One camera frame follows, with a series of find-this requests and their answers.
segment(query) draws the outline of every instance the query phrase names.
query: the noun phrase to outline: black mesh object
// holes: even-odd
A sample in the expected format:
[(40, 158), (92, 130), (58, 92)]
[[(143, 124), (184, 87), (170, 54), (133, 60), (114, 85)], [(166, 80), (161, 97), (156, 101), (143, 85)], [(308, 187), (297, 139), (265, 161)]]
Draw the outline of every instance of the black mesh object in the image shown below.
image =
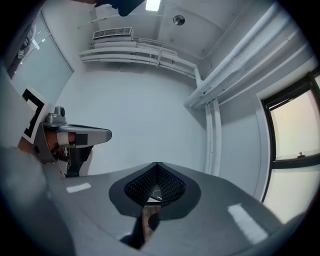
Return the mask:
[(129, 182), (124, 187), (125, 194), (140, 206), (145, 206), (157, 184), (157, 166)]
[(157, 214), (159, 220), (185, 217), (201, 196), (193, 179), (161, 162), (154, 162), (115, 182), (109, 190), (109, 197), (122, 215), (140, 217), (156, 185), (162, 194), (162, 209)]
[(162, 207), (178, 200), (185, 192), (186, 185), (178, 177), (158, 164), (124, 187), (125, 194), (140, 206), (145, 206), (154, 187), (158, 185), (162, 194)]

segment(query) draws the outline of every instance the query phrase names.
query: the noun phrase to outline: white ceiling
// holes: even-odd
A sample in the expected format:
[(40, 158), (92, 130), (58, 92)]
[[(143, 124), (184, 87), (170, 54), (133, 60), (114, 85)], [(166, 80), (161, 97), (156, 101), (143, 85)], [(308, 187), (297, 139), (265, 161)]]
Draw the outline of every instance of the white ceiling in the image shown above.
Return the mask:
[[(134, 37), (164, 41), (205, 57), (249, 1), (163, 0), (158, 12), (146, 11), (143, 2), (132, 15), (111, 17), (98, 25), (101, 30), (133, 27)], [(98, 19), (118, 14), (109, 5), (95, 11)], [(185, 24), (175, 25), (175, 15), (184, 16)]]

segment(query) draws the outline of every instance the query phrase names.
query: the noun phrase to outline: window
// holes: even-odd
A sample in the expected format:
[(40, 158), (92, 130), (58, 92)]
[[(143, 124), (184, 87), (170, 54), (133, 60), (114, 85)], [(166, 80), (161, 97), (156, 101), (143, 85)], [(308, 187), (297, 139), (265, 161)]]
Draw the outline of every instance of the window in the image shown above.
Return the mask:
[(320, 181), (319, 72), (262, 101), (271, 145), (262, 201), (283, 223), (308, 208)]
[(21, 95), (32, 87), (53, 105), (73, 73), (52, 37), (40, 13), (35, 22), (34, 40), (30, 51), (21, 60), (12, 77), (12, 84)]

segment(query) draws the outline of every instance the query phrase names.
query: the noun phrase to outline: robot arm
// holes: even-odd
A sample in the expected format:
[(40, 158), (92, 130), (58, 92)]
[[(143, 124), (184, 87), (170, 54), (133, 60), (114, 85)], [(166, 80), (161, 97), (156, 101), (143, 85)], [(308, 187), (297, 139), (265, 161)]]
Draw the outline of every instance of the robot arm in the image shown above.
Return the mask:
[[(112, 138), (108, 129), (67, 124), (65, 109), (55, 107), (54, 113), (49, 113), (44, 122), (41, 122), (34, 139), (33, 151), (41, 163), (54, 163), (58, 160), (68, 162), (67, 174), (78, 176), (80, 167), (88, 159), (94, 145), (106, 143)], [(59, 145), (50, 150), (45, 131), (57, 133)], [(68, 140), (59, 139), (61, 135), (75, 134), (75, 141), (69, 144)]]

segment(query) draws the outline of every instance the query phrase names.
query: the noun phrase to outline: window frame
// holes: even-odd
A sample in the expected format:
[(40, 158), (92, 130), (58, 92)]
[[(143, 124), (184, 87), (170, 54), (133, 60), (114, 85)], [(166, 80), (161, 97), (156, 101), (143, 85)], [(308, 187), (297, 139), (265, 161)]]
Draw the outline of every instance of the window frame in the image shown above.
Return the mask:
[(264, 202), (266, 198), (273, 169), (295, 169), (320, 165), (320, 153), (293, 159), (276, 160), (276, 134), (271, 116), (272, 110), (285, 105), (286, 103), (294, 100), (295, 98), (308, 91), (312, 92), (320, 113), (320, 87), (315, 80), (317, 76), (320, 76), (319, 66), (315, 70), (308, 72), (303, 78), (288, 86), (287, 88), (277, 92), (276, 94), (266, 99), (261, 100), (267, 121), (270, 140), (270, 164), (266, 182), (266, 189), (264, 190), (261, 202)]

